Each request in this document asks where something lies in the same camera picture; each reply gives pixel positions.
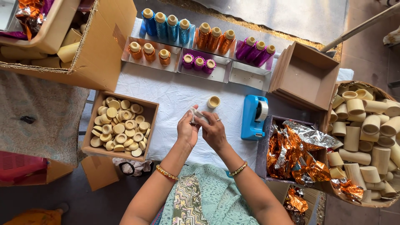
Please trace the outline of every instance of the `purple metallic container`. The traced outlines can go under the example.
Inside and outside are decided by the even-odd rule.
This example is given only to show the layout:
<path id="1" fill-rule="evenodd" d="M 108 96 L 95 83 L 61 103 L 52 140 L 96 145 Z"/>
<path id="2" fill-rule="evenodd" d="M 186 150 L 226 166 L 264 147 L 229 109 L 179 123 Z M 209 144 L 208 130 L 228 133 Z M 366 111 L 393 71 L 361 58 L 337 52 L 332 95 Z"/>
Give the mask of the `purple metallic container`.
<path id="1" fill-rule="evenodd" d="M 198 65 L 196 64 L 196 59 L 198 59 L 198 58 L 201 58 L 201 59 L 203 60 L 204 63 L 203 63 L 202 66 L 198 66 Z M 195 71 L 201 71 L 205 65 L 206 65 L 206 61 L 205 61 L 204 58 L 201 57 L 201 56 L 196 57 L 196 58 L 194 59 L 194 61 L 193 61 L 193 69 L 194 69 Z"/>
<path id="2" fill-rule="evenodd" d="M 192 61 L 191 62 L 185 62 L 185 56 L 187 56 L 187 55 L 189 55 L 189 56 L 191 56 L 192 57 Z M 183 57 L 182 57 L 182 66 L 185 68 L 185 69 L 188 69 L 188 70 L 190 70 L 190 69 L 192 69 L 192 67 L 193 67 L 193 63 L 194 63 L 194 57 L 193 57 L 193 55 L 192 54 L 185 54 Z"/>
<path id="3" fill-rule="evenodd" d="M 257 49 L 257 47 L 256 47 L 257 43 L 258 43 L 258 41 L 256 41 L 256 43 L 254 43 L 254 45 L 251 47 L 250 52 L 244 58 L 244 60 L 247 63 L 253 62 L 253 60 L 255 60 L 257 58 L 257 56 L 263 51 L 263 50 L 258 50 Z"/>
<path id="4" fill-rule="evenodd" d="M 247 41 L 247 39 L 248 39 L 249 37 L 247 37 L 245 40 L 244 40 L 244 42 L 242 43 L 242 45 L 239 47 L 239 49 L 236 51 L 236 58 L 237 59 L 240 59 L 240 60 L 243 60 L 245 57 L 246 57 L 246 55 L 250 52 L 250 50 L 251 50 L 251 48 L 253 47 L 253 46 L 256 46 L 256 44 L 254 44 L 254 45 L 248 45 L 247 43 L 246 43 L 246 41 Z"/>
<path id="5" fill-rule="evenodd" d="M 212 62 L 214 63 L 214 67 L 209 68 L 209 67 L 207 66 L 207 62 L 209 62 L 209 61 L 212 61 Z M 205 62 L 205 65 L 204 65 L 204 67 L 203 67 L 203 72 L 206 73 L 206 74 L 211 74 L 212 71 L 215 69 L 215 67 L 217 67 L 217 64 L 215 63 L 215 61 L 212 60 L 212 59 L 207 59 L 207 61 Z"/>
<path id="6" fill-rule="evenodd" d="M 265 48 L 264 48 L 264 50 L 257 56 L 257 58 L 253 61 L 253 63 L 254 63 L 254 65 L 256 66 L 256 67 L 260 67 L 260 66 L 262 66 L 269 58 L 271 58 L 274 54 L 275 54 L 275 51 L 274 51 L 274 53 L 268 53 L 267 52 L 267 47 L 268 46 L 265 46 Z"/>

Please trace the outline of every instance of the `tape roll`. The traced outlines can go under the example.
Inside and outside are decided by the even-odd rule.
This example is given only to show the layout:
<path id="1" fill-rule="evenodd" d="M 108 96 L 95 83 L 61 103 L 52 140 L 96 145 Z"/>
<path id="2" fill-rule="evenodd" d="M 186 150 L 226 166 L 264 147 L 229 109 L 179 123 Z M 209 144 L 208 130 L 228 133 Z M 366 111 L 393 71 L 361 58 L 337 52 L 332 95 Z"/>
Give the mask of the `tape roll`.
<path id="1" fill-rule="evenodd" d="M 264 101 L 258 101 L 256 121 L 262 122 L 268 116 L 268 104 Z"/>

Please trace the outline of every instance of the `woman's right hand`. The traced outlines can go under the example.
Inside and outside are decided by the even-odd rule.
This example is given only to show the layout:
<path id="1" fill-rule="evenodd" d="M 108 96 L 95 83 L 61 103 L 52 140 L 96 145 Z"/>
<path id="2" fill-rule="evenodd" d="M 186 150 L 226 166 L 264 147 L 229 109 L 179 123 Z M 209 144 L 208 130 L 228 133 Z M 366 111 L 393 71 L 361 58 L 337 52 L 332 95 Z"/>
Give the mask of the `woman's right hand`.
<path id="1" fill-rule="evenodd" d="M 202 126 L 203 138 L 207 144 L 210 145 L 214 151 L 220 151 L 226 145 L 229 145 L 225 135 L 225 127 L 221 121 L 217 121 L 219 117 L 216 113 L 206 111 L 202 113 L 207 117 L 210 124 L 198 117 L 195 117 L 194 121 Z"/>

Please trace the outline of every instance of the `red object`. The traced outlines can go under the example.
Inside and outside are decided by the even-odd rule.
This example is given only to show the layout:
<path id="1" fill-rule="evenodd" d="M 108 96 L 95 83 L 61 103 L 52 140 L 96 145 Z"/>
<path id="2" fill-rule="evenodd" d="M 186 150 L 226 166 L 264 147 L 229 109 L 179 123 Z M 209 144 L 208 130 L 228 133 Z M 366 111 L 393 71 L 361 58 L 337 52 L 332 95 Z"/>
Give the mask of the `red object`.
<path id="1" fill-rule="evenodd" d="M 0 151 L 0 181 L 14 181 L 15 178 L 46 168 L 46 158 Z"/>

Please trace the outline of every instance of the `woman's left hand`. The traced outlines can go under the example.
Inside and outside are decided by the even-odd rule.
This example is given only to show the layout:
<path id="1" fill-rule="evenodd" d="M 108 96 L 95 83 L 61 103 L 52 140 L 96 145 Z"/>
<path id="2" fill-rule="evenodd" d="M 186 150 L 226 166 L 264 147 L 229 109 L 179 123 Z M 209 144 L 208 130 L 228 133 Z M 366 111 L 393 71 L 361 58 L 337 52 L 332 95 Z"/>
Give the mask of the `woman's left hand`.
<path id="1" fill-rule="evenodd" d="M 182 119 L 178 122 L 178 141 L 182 141 L 183 143 L 187 143 L 190 149 L 197 143 L 198 132 L 200 125 L 191 125 L 190 122 L 192 121 L 193 114 L 189 110 L 183 115 Z"/>

